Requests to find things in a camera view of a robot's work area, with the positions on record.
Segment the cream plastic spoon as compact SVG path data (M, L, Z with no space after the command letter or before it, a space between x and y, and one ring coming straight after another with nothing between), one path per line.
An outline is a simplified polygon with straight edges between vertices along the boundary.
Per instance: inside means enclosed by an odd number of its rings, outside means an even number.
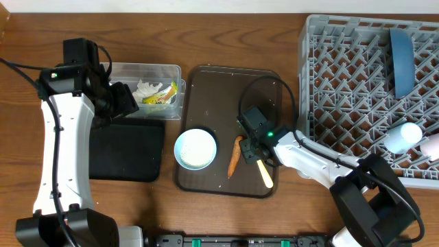
M268 173L267 169L265 168L264 162L262 160L258 160L257 165L261 173L261 177L263 179L264 185L269 189L273 188L274 186L273 180L270 174Z

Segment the yellow snack wrapper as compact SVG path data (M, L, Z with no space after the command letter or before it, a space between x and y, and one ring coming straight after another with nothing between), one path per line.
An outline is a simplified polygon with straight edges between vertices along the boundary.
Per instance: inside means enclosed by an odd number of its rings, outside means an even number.
M172 98L177 94L178 86L172 81L171 85L166 89L157 92L149 97L142 99L143 104L157 105L157 104L171 104Z

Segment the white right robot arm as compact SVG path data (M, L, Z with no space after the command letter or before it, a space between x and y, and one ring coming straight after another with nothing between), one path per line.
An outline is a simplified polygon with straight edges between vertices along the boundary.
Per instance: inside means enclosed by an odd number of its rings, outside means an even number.
M423 239L420 209L382 156L336 152L307 138L295 119L291 127L278 126L256 106L237 112L246 160L294 168L330 191L345 224L332 246L411 246Z

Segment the pink white cup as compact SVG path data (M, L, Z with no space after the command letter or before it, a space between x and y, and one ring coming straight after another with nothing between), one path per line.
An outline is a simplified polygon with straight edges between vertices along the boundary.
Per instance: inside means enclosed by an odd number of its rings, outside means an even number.
M437 161L439 156L439 134L427 137L426 142L420 145L423 156L428 156L430 161Z

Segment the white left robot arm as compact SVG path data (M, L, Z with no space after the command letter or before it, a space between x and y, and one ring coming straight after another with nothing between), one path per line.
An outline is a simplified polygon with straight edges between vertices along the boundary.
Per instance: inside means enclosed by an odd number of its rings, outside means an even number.
M89 181L92 128L138 110L129 88L110 82L112 67L99 61L104 48L91 40L63 42L63 62L39 68L32 80L25 65L1 62L36 89L45 122L43 170L32 217L16 221L22 246L143 246L138 226L117 226L94 210Z

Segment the dark blue plate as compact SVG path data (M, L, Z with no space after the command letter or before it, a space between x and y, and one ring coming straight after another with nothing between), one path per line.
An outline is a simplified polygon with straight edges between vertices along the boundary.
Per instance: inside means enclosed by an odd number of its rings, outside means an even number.
M397 28L390 29L396 99L407 96L415 84L414 47L410 35Z

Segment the light blue cup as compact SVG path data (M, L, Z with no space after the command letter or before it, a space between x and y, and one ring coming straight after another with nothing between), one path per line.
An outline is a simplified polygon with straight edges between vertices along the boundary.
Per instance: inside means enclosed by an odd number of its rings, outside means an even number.
M393 154L404 154L423 137L423 131L414 123L407 122L386 132L385 148Z

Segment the light blue bowl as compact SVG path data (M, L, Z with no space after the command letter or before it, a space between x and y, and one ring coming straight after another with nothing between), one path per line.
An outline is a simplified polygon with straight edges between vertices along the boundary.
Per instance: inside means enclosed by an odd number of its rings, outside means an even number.
M189 170L200 170L209 166L217 154L217 144L213 136L202 129L183 132L174 144L176 162Z

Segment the white tissue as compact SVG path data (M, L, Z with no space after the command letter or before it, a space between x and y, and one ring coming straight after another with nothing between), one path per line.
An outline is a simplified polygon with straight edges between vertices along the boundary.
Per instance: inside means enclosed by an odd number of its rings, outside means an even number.
M157 93L162 86L162 83L153 84L139 80L139 83L137 84L137 90L132 93L133 98L137 103L141 104L143 99Z

